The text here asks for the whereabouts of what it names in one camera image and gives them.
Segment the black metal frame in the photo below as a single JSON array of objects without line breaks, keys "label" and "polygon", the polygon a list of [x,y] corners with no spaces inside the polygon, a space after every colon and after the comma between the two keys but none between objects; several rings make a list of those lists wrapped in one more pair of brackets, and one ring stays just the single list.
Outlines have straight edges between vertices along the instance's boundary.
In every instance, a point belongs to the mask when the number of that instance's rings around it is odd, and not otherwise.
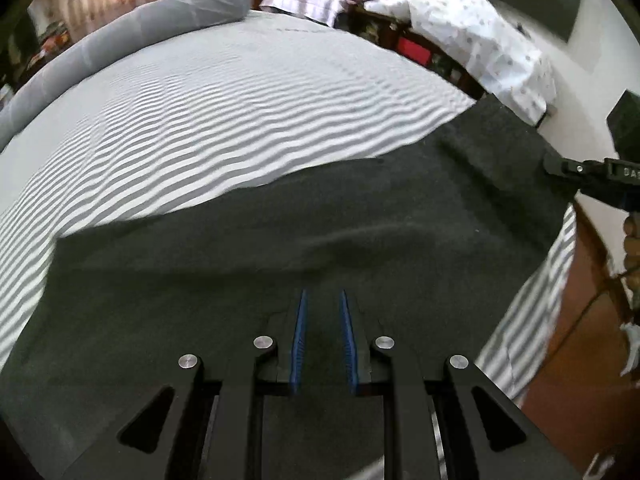
[{"label": "black metal frame", "polygon": [[628,211],[640,211],[640,164],[605,158],[603,162],[579,162],[549,153],[545,171],[580,185],[580,192],[602,203]]},{"label": "black metal frame", "polygon": [[[441,478],[436,425],[450,480],[579,478],[464,356],[444,363],[443,381],[425,382],[413,350],[385,336],[346,292],[340,313],[353,393],[384,398],[385,480]],[[203,382],[206,364],[196,356],[169,365],[165,383],[129,406],[62,480],[260,480],[263,399],[298,390],[305,314],[303,292],[284,320],[270,322],[268,330],[278,336],[235,349],[225,377],[214,384]],[[139,445],[135,427],[143,419],[146,432],[156,425],[157,433]],[[33,473],[28,463],[22,466],[16,478],[36,478],[27,476]]]}]

